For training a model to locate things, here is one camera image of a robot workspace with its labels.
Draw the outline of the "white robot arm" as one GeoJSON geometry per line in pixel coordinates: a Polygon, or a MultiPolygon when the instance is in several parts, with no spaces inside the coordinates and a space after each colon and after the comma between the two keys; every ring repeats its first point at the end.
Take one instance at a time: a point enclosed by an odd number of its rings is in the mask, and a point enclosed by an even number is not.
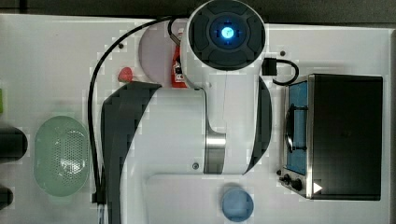
{"type": "Polygon", "coordinates": [[[211,0],[180,43],[183,89],[133,81],[103,103],[108,224],[149,224],[153,175],[243,175],[270,143],[272,102],[262,64],[261,16],[238,0],[211,0]]]}

